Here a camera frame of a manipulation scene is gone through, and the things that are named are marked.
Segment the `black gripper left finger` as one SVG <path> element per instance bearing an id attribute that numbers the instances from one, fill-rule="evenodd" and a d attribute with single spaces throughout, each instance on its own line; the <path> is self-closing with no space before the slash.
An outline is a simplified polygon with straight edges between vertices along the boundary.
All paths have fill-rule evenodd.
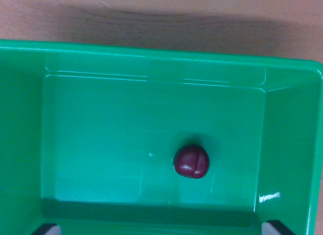
<path id="1" fill-rule="evenodd" d="M 61 227 L 55 223 L 44 223 L 31 235 L 61 235 Z"/>

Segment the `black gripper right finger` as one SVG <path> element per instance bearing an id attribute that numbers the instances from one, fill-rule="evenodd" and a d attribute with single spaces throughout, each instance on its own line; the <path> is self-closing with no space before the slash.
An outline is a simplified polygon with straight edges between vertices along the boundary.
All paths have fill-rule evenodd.
<path id="1" fill-rule="evenodd" d="M 268 220 L 261 225 L 262 235 L 295 235 L 279 220 Z"/>

